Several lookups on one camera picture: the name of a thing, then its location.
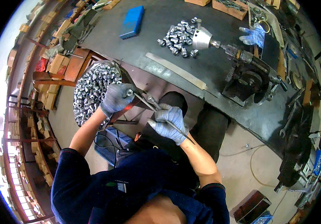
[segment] black metal workbench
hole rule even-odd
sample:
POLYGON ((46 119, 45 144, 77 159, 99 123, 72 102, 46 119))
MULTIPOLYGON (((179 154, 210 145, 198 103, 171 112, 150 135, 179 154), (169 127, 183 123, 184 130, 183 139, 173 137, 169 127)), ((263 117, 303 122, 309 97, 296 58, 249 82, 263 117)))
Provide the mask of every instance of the black metal workbench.
POLYGON ((222 44, 243 45, 239 36, 244 33, 239 31, 239 27, 248 27, 248 16, 245 16, 243 21, 238 20, 213 9, 211 3, 201 7, 183 0, 123 0, 112 10, 100 12, 99 21, 82 46, 143 69, 204 99, 254 134, 282 158, 284 140, 279 138, 279 131, 285 125, 289 114, 285 104, 296 90, 289 86, 289 90, 284 92, 279 87, 273 100, 266 101, 261 106, 254 104, 252 97, 248 99, 245 107, 240 107, 222 96, 225 77, 231 67, 231 61, 227 59, 223 50, 202 50, 196 59, 184 59, 180 54, 174 56, 169 49, 158 45, 157 39, 165 36, 170 25, 176 25, 182 19, 190 21, 194 16, 201 18, 202 26, 222 44), (145 13, 139 34, 122 40, 119 37, 120 28, 127 11, 140 5, 144 6, 145 13), (170 61, 202 80, 207 84, 208 91, 200 90, 184 78, 145 57, 148 52, 170 61))

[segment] black handle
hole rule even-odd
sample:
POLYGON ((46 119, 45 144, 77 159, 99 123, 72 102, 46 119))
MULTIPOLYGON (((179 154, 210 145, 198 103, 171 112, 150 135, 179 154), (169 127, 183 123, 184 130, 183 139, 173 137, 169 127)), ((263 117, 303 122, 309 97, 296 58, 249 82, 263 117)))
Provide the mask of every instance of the black handle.
POLYGON ((287 85, 286 85, 286 83, 283 81, 283 80, 281 80, 281 82, 280 82, 280 85, 281 85, 281 87, 282 87, 282 89, 285 91, 285 92, 287 92, 287 85))

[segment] gray work glove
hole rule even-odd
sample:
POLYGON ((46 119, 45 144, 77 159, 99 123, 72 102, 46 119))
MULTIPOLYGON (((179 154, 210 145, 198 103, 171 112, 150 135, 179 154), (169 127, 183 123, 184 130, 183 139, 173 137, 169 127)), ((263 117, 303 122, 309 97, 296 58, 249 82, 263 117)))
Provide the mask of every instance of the gray work glove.
POLYGON ((111 84, 108 86, 104 101, 100 104, 102 112, 107 116, 123 110, 133 101, 134 95, 127 96, 127 90, 136 91, 136 87, 129 83, 111 84))
POLYGON ((148 119, 148 123, 159 135, 172 139, 178 146, 185 140, 185 136, 167 124, 164 120, 172 122, 177 128, 188 135, 189 129, 184 126, 183 112, 177 106, 160 104, 160 107, 162 110, 159 110, 154 114, 157 122, 148 119))

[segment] machine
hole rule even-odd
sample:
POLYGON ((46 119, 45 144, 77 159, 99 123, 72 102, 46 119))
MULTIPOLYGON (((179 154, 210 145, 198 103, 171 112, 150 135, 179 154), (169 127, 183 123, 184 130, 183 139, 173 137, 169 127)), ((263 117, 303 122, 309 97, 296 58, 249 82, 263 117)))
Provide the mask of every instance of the machine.
POLYGON ((287 91, 286 84, 279 74, 252 53, 239 49, 236 45, 222 45, 213 39, 213 35, 201 27, 201 19, 197 19, 197 29, 193 37, 193 47, 197 50, 209 49, 211 46, 221 48, 233 60, 232 67, 226 77, 226 86, 222 94, 240 106, 254 94, 254 103, 263 104, 272 99, 274 89, 281 85, 287 91))

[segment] blue case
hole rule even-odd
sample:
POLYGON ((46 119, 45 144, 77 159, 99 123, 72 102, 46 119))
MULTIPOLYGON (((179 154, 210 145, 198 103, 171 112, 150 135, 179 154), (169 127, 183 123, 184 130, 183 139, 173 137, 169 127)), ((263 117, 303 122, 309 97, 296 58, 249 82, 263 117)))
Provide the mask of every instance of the blue case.
POLYGON ((126 39, 137 35, 143 13, 144 7, 142 5, 128 11, 122 24, 120 38, 126 39))

